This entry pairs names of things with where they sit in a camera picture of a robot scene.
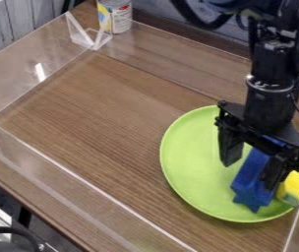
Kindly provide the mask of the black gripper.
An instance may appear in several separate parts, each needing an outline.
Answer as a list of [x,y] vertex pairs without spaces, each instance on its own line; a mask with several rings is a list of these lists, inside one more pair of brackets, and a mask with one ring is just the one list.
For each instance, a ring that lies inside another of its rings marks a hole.
[[219,157],[228,167],[241,158],[245,144],[268,154],[261,182],[272,191],[291,172],[299,173],[299,132],[291,123],[298,111],[299,78],[265,82],[251,77],[245,84],[244,104],[217,103]]

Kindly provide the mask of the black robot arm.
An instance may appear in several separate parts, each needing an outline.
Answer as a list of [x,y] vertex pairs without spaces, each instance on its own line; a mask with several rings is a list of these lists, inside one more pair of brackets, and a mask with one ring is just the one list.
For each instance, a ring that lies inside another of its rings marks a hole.
[[224,165],[240,159],[245,144],[269,155],[257,180],[271,190],[299,170],[299,132],[292,124],[299,113],[299,0],[170,2],[197,27],[216,30],[233,19],[248,32],[245,102],[219,101],[215,125]]

